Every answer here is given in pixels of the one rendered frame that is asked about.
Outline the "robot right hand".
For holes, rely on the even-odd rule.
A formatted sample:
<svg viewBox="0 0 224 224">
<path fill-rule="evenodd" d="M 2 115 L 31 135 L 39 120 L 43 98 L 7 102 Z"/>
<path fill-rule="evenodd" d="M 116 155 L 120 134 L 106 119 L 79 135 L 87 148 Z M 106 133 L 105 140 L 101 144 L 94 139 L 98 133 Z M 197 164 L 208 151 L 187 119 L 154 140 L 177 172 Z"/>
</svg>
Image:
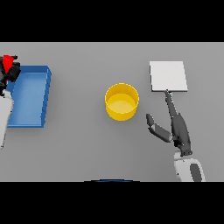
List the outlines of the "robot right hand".
<svg viewBox="0 0 224 224">
<path fill-rule="evenodd" d="M 173 143 L 176 148 L 180 149 L 181 157 L 190 156 L 193 154 L 193 152 L 186 122 L 183 116 L 177 112 L 171 92 L 166 89 L 164 94 L 171 118 L 171 131 L 164 129 L 155 123 L 151 114 L 146 115 L 146 122 L 149 126 L 148 130 L 152 135 L 158 137 L 164 142 Z"/>
</svg>

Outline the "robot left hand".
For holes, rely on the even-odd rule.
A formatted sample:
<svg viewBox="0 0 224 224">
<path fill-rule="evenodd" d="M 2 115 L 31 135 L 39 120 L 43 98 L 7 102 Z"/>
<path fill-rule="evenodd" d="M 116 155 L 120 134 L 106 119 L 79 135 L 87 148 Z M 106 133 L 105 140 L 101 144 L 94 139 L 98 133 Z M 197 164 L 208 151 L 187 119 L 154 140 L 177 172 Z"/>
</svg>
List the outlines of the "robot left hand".
<svg viewBox="0 0 224 224">
<path fill-rule="evenodd" d="M 6 73 L 4 71 L 4 66 L 2 62 L 3 56 L 0 56 L 0 96 L 3 96 L 3 91 L 7 88 L 7 82 L 15 82 L 21 72 L 21 65 L 19 62 L 17 62 L 18 56 L 13 55 L 12 57 L 14 58 L 14 61 L 12 63 L 12 67 L 10 68 L 9 72 Z"/>
</svg>

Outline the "red beaker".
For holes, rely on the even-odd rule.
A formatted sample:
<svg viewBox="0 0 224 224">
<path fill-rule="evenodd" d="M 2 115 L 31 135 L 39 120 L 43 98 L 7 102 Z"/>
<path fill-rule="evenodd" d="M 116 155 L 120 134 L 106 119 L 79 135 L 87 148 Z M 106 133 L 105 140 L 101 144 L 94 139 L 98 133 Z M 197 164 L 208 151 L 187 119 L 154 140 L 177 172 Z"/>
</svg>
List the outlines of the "red beaker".
<svg viewBox="0 0 224 224">
<path fill-rule="evenodd" d="M 11 69 L 13 61 L 14 61 L 14 58 L 12 56 L 10 55 L 3 56 L 2 58 L 3 68 L 6 73 L 8 73 L 9 70 Z"/>
</svg>

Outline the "pale square measuring scale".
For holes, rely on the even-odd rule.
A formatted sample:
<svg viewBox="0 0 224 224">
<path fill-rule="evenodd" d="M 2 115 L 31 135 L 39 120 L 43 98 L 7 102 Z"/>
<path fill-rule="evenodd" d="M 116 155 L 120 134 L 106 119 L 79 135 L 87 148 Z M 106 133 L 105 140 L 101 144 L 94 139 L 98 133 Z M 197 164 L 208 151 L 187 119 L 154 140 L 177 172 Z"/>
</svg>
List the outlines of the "pale square measuring scale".
<svg viewBox="0 0 224 224">
<path fill-rule="evenodd" d="M 152 92 L 187 92 L 186 73 L 182 61 L 151 61 L 150 81 Z"/>
</svg>

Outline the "yellow bowl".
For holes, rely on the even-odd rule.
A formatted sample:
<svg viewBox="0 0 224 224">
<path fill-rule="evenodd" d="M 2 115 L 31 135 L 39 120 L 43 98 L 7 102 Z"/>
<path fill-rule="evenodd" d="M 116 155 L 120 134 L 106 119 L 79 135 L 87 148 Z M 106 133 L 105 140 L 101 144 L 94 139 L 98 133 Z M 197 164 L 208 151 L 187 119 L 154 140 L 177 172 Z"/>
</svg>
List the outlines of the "yellow bowl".
<svg viewBox="0 0 224 224">
<path fill-rule="evenodd" d="M 116 83 L 105 94 L 105 110 L 116 121 L 127 121 L 137 112 L 139 94 L 127 83 Z"/>
</svg>

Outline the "blue tray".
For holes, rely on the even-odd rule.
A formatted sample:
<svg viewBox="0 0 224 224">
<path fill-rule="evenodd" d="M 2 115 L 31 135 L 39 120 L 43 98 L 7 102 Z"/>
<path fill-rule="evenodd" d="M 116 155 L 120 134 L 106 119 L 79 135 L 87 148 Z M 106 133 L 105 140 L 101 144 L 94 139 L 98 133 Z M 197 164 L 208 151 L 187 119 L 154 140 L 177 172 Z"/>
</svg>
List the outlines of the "blue tray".
<svg viewBox="0 0 224 224">
<path fill-rule="evenodd" d="M 8 82 L 14 101 L 9 128 L 43 128 L 51 86 L 49 66 L 21 66 L 15 82 Z"/>
</svg>

